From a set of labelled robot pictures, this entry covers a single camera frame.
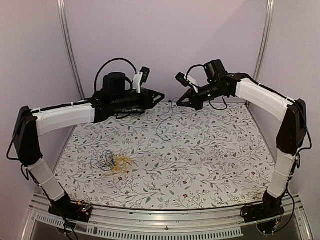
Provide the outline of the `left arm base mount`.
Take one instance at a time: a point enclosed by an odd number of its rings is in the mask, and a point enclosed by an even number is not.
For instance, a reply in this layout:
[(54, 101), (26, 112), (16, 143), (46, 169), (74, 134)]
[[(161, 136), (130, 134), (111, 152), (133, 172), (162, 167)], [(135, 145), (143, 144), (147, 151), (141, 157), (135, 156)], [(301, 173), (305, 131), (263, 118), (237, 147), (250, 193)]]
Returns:
[(85, 201), (73, 202), (69, 198), (52, 201), (48, 212), (52, 215), (88, 223), (93, 210), (93, 205)]

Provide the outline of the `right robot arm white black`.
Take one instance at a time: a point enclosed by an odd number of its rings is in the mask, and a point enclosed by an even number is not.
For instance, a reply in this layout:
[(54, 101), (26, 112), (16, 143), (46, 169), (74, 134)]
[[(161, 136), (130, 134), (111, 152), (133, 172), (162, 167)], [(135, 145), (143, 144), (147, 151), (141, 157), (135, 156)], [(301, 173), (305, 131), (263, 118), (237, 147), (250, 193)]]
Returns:
[(200, 86), (188, 73), (179, 72), (175, 79), (188, 90), (177, 101), (179, 107), (199, 111), (205, 102), (219, 97), (235, 97), (258, 107), (273, 116), (280, 124), (276, 135), (277, 156), (271, 182), (259, 206), (262, 218), (269, 218), (278, 210), (278, 203), (287, 191), (296, 168), (301, 166), (301, 152), (312, 148), (304, 146), (311, 139), (307, 124), (306, 103), (293, 99), (255, 81), (247, 73), (229, 73), (220, 59), (200, 64), (207, 77), (207, 84)]

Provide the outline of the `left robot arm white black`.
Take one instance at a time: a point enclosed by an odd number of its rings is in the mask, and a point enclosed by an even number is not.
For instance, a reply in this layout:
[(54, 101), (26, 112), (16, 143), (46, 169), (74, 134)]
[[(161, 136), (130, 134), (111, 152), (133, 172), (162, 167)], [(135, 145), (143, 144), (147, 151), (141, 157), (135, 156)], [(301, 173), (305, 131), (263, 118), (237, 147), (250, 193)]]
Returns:
[(35, 109), (23, 106), (19, 110), (9, 146), (15, 148), (24, 177), (33, 178), (63, 217), (74, 213), (74, 205), (43, 160), (39, 137), (72, 126), (104, 122), (123, 111), (154, 108), (165, 94), (142, 87), (149, 77), (149, 68), (134, 72), (133, 79), (122, 72), (105, 75), (102, 88), (78, 102)]

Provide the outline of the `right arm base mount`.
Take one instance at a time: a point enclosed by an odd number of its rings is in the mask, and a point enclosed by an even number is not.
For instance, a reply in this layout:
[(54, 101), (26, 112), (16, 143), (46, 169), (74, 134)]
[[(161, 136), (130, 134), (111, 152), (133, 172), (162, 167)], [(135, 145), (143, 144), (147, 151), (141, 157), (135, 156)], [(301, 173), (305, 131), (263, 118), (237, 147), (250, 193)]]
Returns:
[(260, 204), (246, 204), (240, 210), (245, 223), (257, 222), (257, 229), (264, 235), (274, 234), (285, 213), (282, 201), (277, 198), (264, 198)]

